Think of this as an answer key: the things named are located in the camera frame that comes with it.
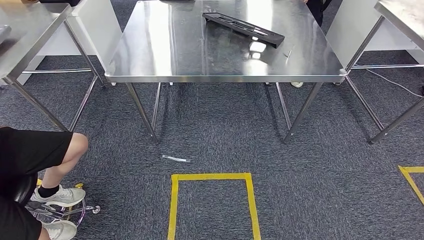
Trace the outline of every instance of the person's knee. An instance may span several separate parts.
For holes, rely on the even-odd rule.
[[[44,227],[41,228],[41,233],[38,240],[51,240],[49,236],[49,232],[47,232],[47,230]]]
[[[83,155],[89,149],[89,140],[81,133],[74,133],[72,140],[70,141],[70,147],[76,152],[76,154]]]
[[[87,152],[88,148],[89,140],[87,137],[81,133],[74,133],[62,164],[70,161],[77,163],[80,157]]]

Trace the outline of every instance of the yellow tape square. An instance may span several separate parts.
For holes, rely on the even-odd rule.
[[[253,190],[252,175],[250,173],[203,173],[203,174],[173,174],[171,176],[171,204],[169,210],[168,240],[175,240],[177,225],[178,182],[198,180],[245,180],[250,218],[252,221],[253,240],[261,240],[258,212],[256,210],[255,193]]]
[[[424,173],[424,166],[398,166],[409,185],[412,187],[415,194],[418,196],[421,203],[424,205],[424,196],[421,194],[410,174]]]

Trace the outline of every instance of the floor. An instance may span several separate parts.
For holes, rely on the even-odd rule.
[[[136,0],[112,0],[125,26]],[[341,3],[325,12],[326,31]],[[368,52],[361,64],[414,63],[404,51]],[[80,57],[47,57],[40,69],[84,67]],[[423,69],[376,70],[416,93]],[[369,72],[351,74],[388,124],[419,98]],[[68,126],[91,80],[88,73],[37,75],[25,87]],[[152,116],[156,86],[137,84]],[[294,119],[312,88],[283,84]],[[424,207],[400,166],[424,166],[424,111],[380,144],[377,128],[349,86],[324,84],[290,144],[275,85],[175,84],[162,89],[157,135],[151,144],[124,85],[93,95],[76,126],[88,153],[63,181],[83,182],[88,214],[77,240],[164,240],[170,214],[171,175],[251,173],[263,240],[424,239]],[[0,125],[56,130],[10,87],[0,90]],[[175,162],[162,154],[192,159]],[[412,175],[424,190],[424,174]],[[253,239],[242,180],[185,181],[179,185],[176,240]]]

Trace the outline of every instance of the black sock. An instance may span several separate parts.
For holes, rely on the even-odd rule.
[[[53,196],[55,193],[59,191],[59,185],[53,188],[44,188],[43,186],[40,186],[38,189],[38,194],[40,194],[40,197],[42,198],[49,198]]]

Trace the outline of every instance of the caster wheel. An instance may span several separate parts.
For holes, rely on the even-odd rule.
[[[100,212],[100,206],[95,206],[95,209],[92,210],[93,214],[98,214]]]

